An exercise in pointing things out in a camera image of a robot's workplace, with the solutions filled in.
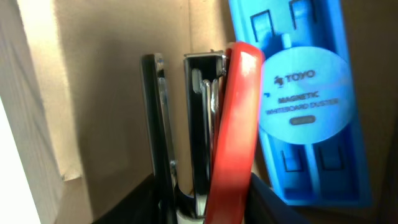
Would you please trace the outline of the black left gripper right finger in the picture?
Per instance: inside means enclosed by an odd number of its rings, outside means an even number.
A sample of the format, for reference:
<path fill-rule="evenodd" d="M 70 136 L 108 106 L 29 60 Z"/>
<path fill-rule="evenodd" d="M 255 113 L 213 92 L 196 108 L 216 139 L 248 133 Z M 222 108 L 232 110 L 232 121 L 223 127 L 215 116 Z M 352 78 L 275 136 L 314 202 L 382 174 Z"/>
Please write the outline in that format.
<path fill-rule="evenodd" d="M 245 224 L 310 224 L 301 214 L 283 202 L 255 173 L 244 211 Z"/>

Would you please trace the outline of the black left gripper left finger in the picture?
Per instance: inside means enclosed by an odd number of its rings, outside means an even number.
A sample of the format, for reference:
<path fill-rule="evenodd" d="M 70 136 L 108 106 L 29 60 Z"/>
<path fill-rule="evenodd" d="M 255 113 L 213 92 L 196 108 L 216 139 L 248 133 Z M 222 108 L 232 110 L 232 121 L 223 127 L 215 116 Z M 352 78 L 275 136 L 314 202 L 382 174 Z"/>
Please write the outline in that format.
<path fill-rule="evenodd" d="M 159 199 L 153 174 L 93 224 L 158 224 Z"/>

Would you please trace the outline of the blue whiteboard duster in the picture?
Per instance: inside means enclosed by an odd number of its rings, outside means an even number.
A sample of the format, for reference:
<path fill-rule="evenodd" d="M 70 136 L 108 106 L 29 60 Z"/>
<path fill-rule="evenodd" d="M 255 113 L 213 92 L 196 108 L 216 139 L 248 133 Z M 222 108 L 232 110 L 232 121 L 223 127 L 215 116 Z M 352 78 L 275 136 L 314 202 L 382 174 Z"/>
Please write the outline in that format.
<path fill-rule="evenodd" d="M 230 0 L 238 41 L 264 52 L 259 137 L 293 206 L 368 207 L 368 164 L 340 0 Z"/>

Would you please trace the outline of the red stapler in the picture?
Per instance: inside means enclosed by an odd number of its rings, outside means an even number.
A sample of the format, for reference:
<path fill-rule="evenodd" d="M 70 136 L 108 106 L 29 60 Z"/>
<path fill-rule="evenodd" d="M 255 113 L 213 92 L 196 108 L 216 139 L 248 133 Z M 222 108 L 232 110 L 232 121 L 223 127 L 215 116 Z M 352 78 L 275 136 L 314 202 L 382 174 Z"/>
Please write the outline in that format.
<path fill-rule="evenodd" d="M 264 54 L 235 42 L 184 56 L 193 194 L 178 185 L 161 54 L 141 57 L 158 223 L 241 223 L 251 184 Z"/>

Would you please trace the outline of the brown cardboard box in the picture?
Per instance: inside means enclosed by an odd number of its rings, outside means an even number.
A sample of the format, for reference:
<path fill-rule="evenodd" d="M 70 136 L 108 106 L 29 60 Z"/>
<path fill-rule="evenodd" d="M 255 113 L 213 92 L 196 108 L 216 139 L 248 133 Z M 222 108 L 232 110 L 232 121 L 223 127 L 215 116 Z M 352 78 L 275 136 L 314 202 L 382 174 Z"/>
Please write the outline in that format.
<path fill-rule="evenodd" d="M 343 1 L 374 203 L 303 208 L 313 223 L 397 222 L 397 2 Z M 2 1 L 1 101 L 33 217 L 90 223 L 151 172 L 140 57 L 165 56 L 178 180 L 192 189 L 183 55 L 235 39 L 227 1 Z"/>

